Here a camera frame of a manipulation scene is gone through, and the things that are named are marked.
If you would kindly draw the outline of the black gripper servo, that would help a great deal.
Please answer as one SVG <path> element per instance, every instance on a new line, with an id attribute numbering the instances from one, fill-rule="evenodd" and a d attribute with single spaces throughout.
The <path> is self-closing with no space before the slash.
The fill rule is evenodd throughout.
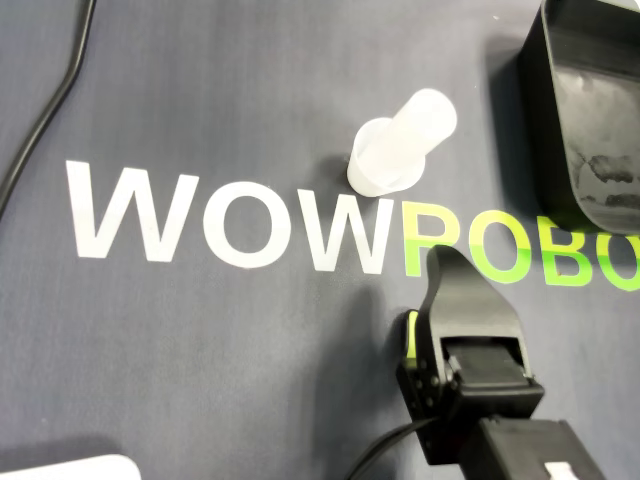
<path id="1" fill-rule="evenodd" d="M 437 245 L 426 267 L 426 296 L 402 317 L 397 374 L 412 417 L 432 421 L 420 432 L 427 462 L 454 464 L 481 420 L 528 420 L 545 390 L 516 361 L 525 359 L 516 310 L 471 261 Z M 497 340 L 448 341 L 467 338 Z"/>

